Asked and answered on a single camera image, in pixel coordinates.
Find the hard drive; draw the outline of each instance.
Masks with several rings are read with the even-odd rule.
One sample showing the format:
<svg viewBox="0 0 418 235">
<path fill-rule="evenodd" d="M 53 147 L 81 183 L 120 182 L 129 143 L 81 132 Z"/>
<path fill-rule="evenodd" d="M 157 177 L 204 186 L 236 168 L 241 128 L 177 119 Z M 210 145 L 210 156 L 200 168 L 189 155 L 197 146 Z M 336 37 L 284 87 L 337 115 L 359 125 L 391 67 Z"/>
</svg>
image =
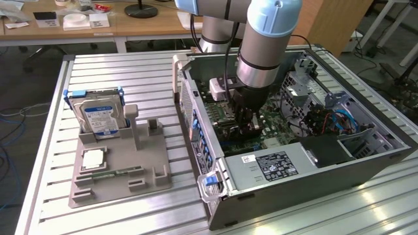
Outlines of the hard drive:
<svg viewBox="0 0 418 235">
<path fill-rule="evenodd" d="M 122 115 L 122 89 L 73 91 L 64 100 L 74 113 L 82 133 L 93 133 L 97 140 L 118 136 L 118 129 L 126 127 Z"/>
</svg>

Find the blue hard drive label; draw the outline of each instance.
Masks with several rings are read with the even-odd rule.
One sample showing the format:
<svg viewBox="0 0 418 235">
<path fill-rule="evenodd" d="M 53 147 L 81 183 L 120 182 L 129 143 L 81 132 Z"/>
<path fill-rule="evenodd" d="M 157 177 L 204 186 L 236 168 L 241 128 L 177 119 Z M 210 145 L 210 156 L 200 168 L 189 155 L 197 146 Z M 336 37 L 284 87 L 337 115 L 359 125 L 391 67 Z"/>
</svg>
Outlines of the blue hard drive label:
<svg viewBox="0 0 418 235">
<path fill-rule="evenodd" d="M 90 130 L 96 134 L 96 137 L 104 139 L 112 136 L 118 130 L 116 119 L 112 117 L 113 107 L 85 108 L 84 111 Z"/>
</svg>

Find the slotted aluminum table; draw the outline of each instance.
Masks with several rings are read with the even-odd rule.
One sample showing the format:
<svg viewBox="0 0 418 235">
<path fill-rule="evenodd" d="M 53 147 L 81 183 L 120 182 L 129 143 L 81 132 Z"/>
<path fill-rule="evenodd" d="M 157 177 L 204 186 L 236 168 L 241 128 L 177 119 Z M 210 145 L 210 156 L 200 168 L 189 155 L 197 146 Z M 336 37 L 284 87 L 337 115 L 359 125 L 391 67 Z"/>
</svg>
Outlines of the slotted aluminum table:
<svg viewBox="0 0 418 235">
<path fill-rule="evenodd" d="M 416 152 L 361 186 L 226 229 L 208 230 L 172 101 L 172 56 L 186 52 L 81 55 L 62 62 L 15 234 L 418 234 Z M 329 54 L 319 54 L 418 141 L 416 126 Z M 317 72 L 317 79 L 331 92 L 339 91 L 328 75 Z M 124 88 L 125 102 L 137 104 L 137 123 L 157 117 L 164 125 L 173 186 L 152 194 L 70 209 L 78 123 L 61 91 L 116 86 Z"/>
</svg>

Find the motherboard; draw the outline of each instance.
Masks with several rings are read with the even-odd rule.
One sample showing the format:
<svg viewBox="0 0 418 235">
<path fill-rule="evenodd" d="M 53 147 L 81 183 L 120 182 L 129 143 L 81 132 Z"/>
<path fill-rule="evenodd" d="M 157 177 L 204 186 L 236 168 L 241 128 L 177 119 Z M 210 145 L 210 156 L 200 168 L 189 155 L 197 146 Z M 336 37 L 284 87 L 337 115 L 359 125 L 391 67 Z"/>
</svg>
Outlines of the motherboard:
<svg viewBox="0 0 418 235">
<path fill-rule="evenodd" d="M 225 101 L 213 101 L 210 94 L 206 92 L 201 92 L 201 95 L 206 114 L 225 157 L 287 145 L 296 138 L 288 126 L 288 121 L 276 108 L 276 102 L 268 99 L 260 109 L 260 121 L 263 122 L 260 135 L 244 141 L 225 141 L 224 129 L 231 126 L 233 127 L 236 123 L 232 109 Z"/>
</svg>

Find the blue joint cover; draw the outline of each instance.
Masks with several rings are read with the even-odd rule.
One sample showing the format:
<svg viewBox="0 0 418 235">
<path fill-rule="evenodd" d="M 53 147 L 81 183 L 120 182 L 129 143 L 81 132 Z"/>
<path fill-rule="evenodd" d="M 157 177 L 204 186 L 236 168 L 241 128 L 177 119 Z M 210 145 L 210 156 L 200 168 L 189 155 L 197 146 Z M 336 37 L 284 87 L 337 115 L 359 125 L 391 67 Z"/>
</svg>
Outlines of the blue joint cover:
<svg viewBox="0 0 418 235">
<path fill-rule="evenodd" d="M 73 91 L 72 92 L 72 98 L 81 98 L 85 97 L 86 90 Z"/>
<path fill-rule="evenodd" d="M 176 0 L 176 7 L 193 15 L 198 15 L 196 0 Z"/>
<path fill-rule="evenodd" d="M 247 19 L 253 30 L 265 37 L 279 38 L 292 33 L 301 0 L 253 0 Z"/>
<path fill-rule="evenodd" d="M 217 179 L 216 179 L 214 175 L 204 178 L 204 185 L 205 186 L 210 186 L 210 185 L 216 185 L 216 184 L 217 184 Z"/>
</svg>

